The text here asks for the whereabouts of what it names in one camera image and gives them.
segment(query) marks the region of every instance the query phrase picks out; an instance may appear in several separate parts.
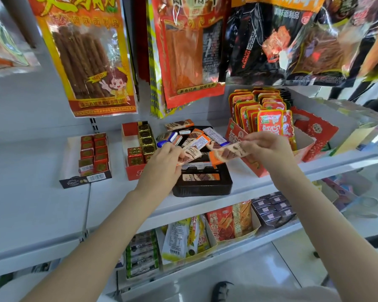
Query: cartoon character illustration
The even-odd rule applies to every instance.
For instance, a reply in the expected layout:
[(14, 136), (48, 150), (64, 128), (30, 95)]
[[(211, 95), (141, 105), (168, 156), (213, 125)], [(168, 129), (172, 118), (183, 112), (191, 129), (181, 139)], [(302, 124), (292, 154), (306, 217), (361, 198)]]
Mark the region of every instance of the cartoon character illustration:
[(121, 104), (129, 104), (129, 95), (127, 93), (127, 75), (119, 69), (112, 72), (112, 79), (108, 85), (105, 80), (100, 81), (101, 87), (115, 96), (115, 99), (122, 100)]

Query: forearm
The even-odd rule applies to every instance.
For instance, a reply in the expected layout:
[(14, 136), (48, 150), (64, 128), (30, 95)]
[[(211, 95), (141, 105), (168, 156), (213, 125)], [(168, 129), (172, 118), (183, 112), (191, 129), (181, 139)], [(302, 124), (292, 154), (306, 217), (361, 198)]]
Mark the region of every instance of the forearm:
[(297, 212), (342, 300), (378, 301), (376, 250), (299, 169), (279, 178), (277, 187)]
[(95, 302), (118, 259), (155, 209), (146, 195), (128, 193), (117, 208), (22, 302)]

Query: black plastic tray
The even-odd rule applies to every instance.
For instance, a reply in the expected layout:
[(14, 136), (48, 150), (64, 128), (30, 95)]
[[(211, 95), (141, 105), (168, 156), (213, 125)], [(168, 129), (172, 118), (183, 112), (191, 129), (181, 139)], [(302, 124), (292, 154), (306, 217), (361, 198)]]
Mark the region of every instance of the black plastic tray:
[[(211, 126), (192, 126), (189, 128), (177, 129), (174, 131), (181, 131), (185, 129), (190, 129), (193, 131), (197, 129), (205, 129)], [(182, 135), (182, 141), (178, 144), (179, 146), (187, 139), (187, 135)], [(207, 147), (203, 147), (201, 152), (209, 152)], [(208, 157), (201, 157), (192, 162), (205, 161)], [(182, 176), (179, 177), (178, 182), (172, 189), (172, 193), (176, 197), (193, 197), (193, 196), (221, 196), (229, 195), (232, 188), (232, 179), (228, 167), (225, 163), (217, 165), (217, 169), (213, 167), (205, 167), (203, 170), (198, 170), (195, 167), (189, 167), (182, 171), (182, 174), (202, 174), (202, 173), (218, 173), (220, 175), (220, 180), (215, 181), (183, 181)]]

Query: person's right hand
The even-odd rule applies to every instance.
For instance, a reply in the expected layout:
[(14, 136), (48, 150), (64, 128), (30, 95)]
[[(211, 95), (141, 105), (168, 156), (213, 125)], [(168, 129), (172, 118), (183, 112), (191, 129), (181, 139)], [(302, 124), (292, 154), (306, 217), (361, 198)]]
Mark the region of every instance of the person's right hand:
[(244, 138), (241, 147), (267, 169), (275, 183), (299, 171), (290, 143), (284, 136), (268, 131), (253, 132)]

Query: white shelf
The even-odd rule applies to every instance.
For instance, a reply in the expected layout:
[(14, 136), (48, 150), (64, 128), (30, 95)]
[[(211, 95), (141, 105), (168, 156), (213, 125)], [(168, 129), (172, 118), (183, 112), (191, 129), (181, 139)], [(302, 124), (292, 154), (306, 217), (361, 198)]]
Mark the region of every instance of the white shelf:
[(64, 137), (0, 144), (0, 275), (78, 245), (90, 186), (62, 188), (65, 146)]
[[(225, 135), (228, 120), (224, 126), (210, 125)], [(196, 122), (206, 125), (207, 122)], [(159, 126), (151, 126), (158, 132)], [(136, 187), (136, 181), (128, 181), (123, 161), (121, 131), (108, 133), (109, 151), (112, 165), (112, 179), (91, 184), (90, 201), (87, 213), (87, 228), (96, 228), (123, 200), (125, 195)], [(307, 177), (313, 181), (378, 163), (378, 150), (372, 152), (349, 151), (334, 157), (326, 157), (300, 164)], [(232, 178), (232, 190), (226, 196), (175, 197), (172, 193), (147, 218), (138, 232), (147, 231), (197, 214), (206, 213), (243, 200), (257, 198), (277, 191), (270, 176), (257, 177), (241, 159), (227, 163)]]
[(172, 271), (160, 271), (158, 274), (152, 276), (151, 278), (136, 283), (127, 282), (124, 275), (126, 274), (126, 271), (120, 270), (118, 272), (118, 288), (122, 292), (124, 291), (124, 293), (122, 293), (122, 299), (124, 301), (129, 301), (131, 299), (139, 297), (140, 295), (148, 293), (151, 290), (160, 288), (161, 286), (164, 286), (166, 284), (173, 283), (175, 280), (182, 279), (187, 275), (197, 273), (210, 266), (230, 260), (236, 256), (244, 254), (249, 250), (270, 243), (273, 240), (281, 238), (301, 228), (301, 223), (297, 219), (275, 230), (261, 228), (256, 236), (245, 239), (241, 242), (224, 246), (213, 254), (209, 255), (207, 258), (178, 267)]

